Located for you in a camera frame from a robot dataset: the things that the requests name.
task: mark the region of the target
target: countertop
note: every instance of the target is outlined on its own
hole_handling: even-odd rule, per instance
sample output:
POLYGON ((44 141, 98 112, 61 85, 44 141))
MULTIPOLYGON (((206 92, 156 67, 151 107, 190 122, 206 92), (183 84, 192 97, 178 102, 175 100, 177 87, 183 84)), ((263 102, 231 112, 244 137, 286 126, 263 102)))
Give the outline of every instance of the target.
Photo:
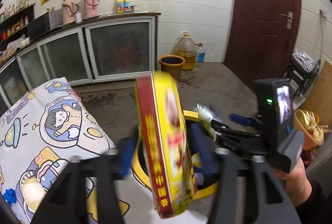
POLYGON ((33 40, 30 41, 30 44, 28 44, 27 46, 17 49, 15 51, 14 54, 12 54, 5 62, 3 62, 0 65, 0 69, 8 62, 10 61, 13 57, 16 56, 16 54, 20 51, 23 51, 24 49, 30 47, 31 45, 41 41, 42 39, 45 39, 47 37, 50 37, 54 34, 58 34, 62 31, 66 31, 72 28, 76 28, 76 27, 82 27, 84 25, 90 24, 90 23, 95 23, 95 22, 100 22, 100 21, 107 21, 107 20, 112 20, 112 19, 116 19, 116 18, 126 18, 126 17, 136 17, 136 16, 158 16, 161 15, 161 13, 157 13, 157 12, 135 12, 135 13, 124 13, 124 14, 102 14, 96 18, 87 18, 87 19, 83 19, 81 23, 68 23, 62 26, 59 26, 57 28, 54 28, 50 31, 47 31, 46 33, 43 33, 41 35, 39 35, 38 37, 34 38, 33 40))

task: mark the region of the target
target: kettle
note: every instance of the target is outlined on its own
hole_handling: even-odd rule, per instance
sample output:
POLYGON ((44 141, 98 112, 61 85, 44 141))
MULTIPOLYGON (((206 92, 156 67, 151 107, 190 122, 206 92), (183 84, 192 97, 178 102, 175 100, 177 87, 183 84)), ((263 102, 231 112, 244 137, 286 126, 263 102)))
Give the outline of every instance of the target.
POLYGON ((85 17, 98 15, 96 6, 100 3, 99 0, 84 0, 85 17))
POLYGON ((63 0, 62 5, 62 17, 63 24, 71 23, 75 21, 75 13, 78 12, 78 5, 73 0, 63 0))

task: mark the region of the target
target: blue glove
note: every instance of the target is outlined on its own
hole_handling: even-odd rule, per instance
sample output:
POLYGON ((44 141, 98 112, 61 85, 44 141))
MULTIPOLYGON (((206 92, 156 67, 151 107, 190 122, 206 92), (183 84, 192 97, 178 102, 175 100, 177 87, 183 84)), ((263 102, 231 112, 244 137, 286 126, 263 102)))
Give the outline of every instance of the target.
POLYGON ((6 200, 8 206, 12 208, 12 203, 16 203, 16 194, 14 189, 6 189, 3 198, 6 200))

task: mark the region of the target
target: glass cabinet door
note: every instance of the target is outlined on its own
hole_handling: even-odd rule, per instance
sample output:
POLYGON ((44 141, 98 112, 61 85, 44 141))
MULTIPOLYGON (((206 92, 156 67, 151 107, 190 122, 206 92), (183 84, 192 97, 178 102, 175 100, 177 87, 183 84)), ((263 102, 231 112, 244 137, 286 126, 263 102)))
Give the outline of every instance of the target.
POLYGON ((21 71, 14 60, 0 73, 2 89, 11 105, 17 102, 28 91, 21 71))
POLYGON ((37 48, 22 55, 21 61, 32 88, 36 88, 48 81, 37 48))
POLYGON ((68 81, 88 79, 77 33, 48 42, 40 48, 51 78, 65 76, 68 81))
POLYGON ((8 107, 3 100, 2 96, 0 96, 0 116, 2 116, 6 111, 8 110, 8 107))
POLYGON ((149 22, 99 26, 90 35, 98 76, 149 71, 149 22))

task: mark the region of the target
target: small screen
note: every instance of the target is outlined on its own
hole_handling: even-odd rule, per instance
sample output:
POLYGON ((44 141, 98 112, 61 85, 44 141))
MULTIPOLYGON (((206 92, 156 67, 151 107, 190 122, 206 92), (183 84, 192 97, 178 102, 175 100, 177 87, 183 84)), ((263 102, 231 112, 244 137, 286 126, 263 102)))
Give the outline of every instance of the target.
POLYGON ((283 124, 292 114, 291 99, 289 98, 289 87, 277 88, 278 106, 280 114, 280 124, 283 124))

